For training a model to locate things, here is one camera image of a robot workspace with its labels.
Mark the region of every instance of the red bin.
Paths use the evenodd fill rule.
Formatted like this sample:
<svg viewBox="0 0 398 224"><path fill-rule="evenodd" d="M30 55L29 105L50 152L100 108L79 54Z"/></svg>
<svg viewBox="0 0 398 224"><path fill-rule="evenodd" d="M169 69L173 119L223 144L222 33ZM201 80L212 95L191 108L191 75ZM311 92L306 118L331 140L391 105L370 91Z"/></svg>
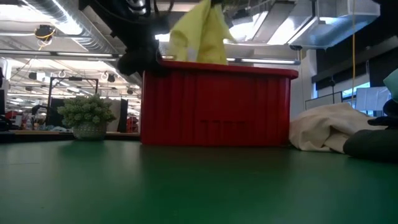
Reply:
<svg viewBox="0 0 398 224"><path fill-rule="evenodd" d="M283 146L295 70L163 61L144 75L141 141L162 146Z"/></svg>

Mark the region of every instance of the yellow cloth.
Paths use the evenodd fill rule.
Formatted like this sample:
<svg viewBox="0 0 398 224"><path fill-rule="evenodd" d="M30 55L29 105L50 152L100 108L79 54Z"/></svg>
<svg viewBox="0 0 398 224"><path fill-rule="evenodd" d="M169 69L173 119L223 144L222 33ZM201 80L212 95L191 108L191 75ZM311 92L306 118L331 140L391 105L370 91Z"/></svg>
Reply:
<svg viewBox="0 0 398 224"><path fill-rule="evenodd" d="M224 21L221 5L211 7L211 0L202 0L174 25L169 54L177 61L186 62L193 53L196 62L226 65L224 39L235 42Z"/></svg>

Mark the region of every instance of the potted plant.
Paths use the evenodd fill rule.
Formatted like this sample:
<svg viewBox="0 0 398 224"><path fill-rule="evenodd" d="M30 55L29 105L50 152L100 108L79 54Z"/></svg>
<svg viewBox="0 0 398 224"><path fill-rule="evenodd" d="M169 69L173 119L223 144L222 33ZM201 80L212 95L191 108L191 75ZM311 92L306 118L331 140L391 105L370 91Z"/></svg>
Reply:
<svg viewBox="0 0 398 224"><path fill-rule="evenodd" d="M73 135L81 140L102 140L106 134L106 125L116 118L99 95L77 96L65 100L65 106L58 107L63 115L64 125L73 128Z"/></svg>

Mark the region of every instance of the white cloth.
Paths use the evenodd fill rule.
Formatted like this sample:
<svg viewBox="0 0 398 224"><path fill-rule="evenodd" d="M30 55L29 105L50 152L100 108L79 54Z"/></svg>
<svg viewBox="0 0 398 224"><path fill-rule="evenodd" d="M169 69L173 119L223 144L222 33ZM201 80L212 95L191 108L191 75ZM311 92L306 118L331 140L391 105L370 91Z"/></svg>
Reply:
<svg viewBox="0 0 398 224"><path fill-rule="evenodd" d="M289 139L303 151L344 153L344 143L357 131L386 128L368 125L369 119L373 118L354 110L348 103L319 106L290 122Z"/></svg>

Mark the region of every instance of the green table surface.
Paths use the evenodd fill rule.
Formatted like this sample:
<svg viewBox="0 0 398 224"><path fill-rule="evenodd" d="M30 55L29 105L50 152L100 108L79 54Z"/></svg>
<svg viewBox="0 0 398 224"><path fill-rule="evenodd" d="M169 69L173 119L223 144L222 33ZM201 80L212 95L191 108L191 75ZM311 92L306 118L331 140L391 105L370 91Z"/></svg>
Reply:
<svg viewBox="0 0 398 224"><path fill-rule="evenodd" d="M0 223L398 223L398 166L295 149L0 145Z"/></svg>

